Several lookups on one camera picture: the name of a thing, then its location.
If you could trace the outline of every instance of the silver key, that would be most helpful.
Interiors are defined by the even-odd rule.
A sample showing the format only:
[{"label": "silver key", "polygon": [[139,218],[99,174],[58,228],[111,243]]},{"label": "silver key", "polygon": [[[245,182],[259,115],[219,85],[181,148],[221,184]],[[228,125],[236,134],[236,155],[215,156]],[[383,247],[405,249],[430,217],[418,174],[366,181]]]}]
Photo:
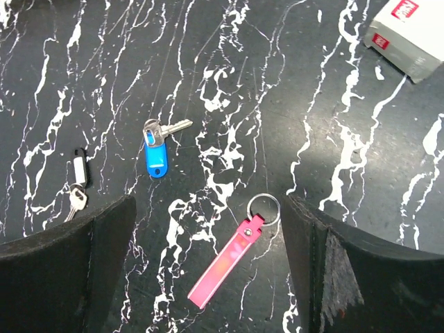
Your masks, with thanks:
[{"label": "silver key", "polygon": [[173,125],[160,125],[158,120],[149,119],[144,125],[145,142],[150,148],[159,147],[163,145],[167,136],[190,127],[192,124],[191,120],[185,119]]},{"label": "silver key", "polygon": [[71,201],[71,210],[65,222],[72,220],[79,210],[85,208],[88,197],[79,188],[74,187],[69,194],[69,200]]}]

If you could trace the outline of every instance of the white label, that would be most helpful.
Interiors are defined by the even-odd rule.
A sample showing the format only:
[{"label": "white label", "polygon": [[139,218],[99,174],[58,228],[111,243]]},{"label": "white label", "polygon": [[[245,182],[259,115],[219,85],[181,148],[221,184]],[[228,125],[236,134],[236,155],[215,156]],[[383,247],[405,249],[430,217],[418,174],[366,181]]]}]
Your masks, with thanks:
[{"label": "white label", "polygon": [[86,183],[86,170],[83,169],[83,157],[74,158],[74,173],[76,174],[76,182],[78,184]]}]

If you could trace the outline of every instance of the key fob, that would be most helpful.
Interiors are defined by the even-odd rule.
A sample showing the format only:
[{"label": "key fob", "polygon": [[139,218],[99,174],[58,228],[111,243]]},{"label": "key fob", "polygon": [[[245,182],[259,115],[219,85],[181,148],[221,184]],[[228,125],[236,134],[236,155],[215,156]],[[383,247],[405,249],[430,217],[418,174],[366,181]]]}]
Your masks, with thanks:
[{"label": "key fob", "polygon": [[75,148],[72,152],[72,164],[76,174],[76,183],[86,188],[88,185],[88,172],[86,169],[86,154],[82,148]]},{"label": "key fob", "polygon": [[[154,143],[153,136],[150,133],[148,135],[148,142],[150,144]],[[168,157],[167,157],[167,146],[163,143],[158,147],[148,147],[146,142],[145,145],[145,157],[146,157],[146,169],[148,173],[153,178],[161,178],[165,176],[168,171]]]}]

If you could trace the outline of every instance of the cardboard box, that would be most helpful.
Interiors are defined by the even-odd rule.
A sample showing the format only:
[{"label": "cardboard box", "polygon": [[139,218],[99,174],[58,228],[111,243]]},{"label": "cardboard box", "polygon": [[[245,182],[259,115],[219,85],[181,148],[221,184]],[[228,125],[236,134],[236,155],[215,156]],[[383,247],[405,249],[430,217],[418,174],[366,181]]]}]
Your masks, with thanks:
[{"label": "cardboard box", "polygon": [[444,61],[443,33],[444,0],[389,0],[370,24],[364,44],[418,83]]}]

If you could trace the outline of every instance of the red square logo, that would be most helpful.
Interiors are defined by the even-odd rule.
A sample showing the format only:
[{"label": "red square logo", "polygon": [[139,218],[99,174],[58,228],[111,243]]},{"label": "red square logo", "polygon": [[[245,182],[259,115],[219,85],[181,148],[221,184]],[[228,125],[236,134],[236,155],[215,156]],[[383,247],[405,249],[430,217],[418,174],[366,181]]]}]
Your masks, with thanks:
[{"label": "red square logo", "polygon": [[399,2],[399,4],[393,9],[393,12],[391,14],[396,17],[397,19],[400,19],[401,21],[404,21],[405,19],[408,19],[412,14],[417,10],[419,5],[414,3],[412,0],[402,0]]},{"label": "red square logo", "polygon": [[388,40],[386,40],[381,35],[378,35],[377,33],[373,36],[373,42],[383,50],[385,50],[390,44]]}]

